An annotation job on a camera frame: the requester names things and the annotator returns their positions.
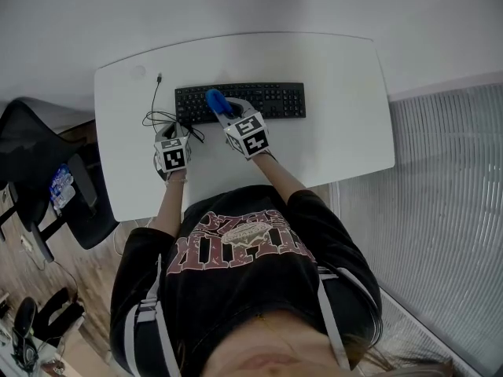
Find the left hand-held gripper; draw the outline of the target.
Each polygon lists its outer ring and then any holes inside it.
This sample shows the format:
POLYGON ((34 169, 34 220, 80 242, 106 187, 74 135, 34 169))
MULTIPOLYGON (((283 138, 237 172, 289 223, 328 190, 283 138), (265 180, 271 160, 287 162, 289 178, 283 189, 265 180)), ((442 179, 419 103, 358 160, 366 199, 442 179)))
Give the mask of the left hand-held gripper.
POLYGON ((156 133, 154 165, 157 172, 184 170, 191 159, 189 137, 177 122, 166 124, 156 133))

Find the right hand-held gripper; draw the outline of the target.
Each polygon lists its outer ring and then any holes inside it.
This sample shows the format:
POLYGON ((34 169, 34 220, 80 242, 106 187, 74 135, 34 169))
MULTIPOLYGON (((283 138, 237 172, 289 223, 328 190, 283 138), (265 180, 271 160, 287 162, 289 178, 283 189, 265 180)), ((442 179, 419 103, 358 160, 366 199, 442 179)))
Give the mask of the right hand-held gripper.
POLYGON ((268 129, 262 114, 246 100, 234 97, 224 100, 224 109, 215 114, 231 148, 246 159, 268 152, 268 129))

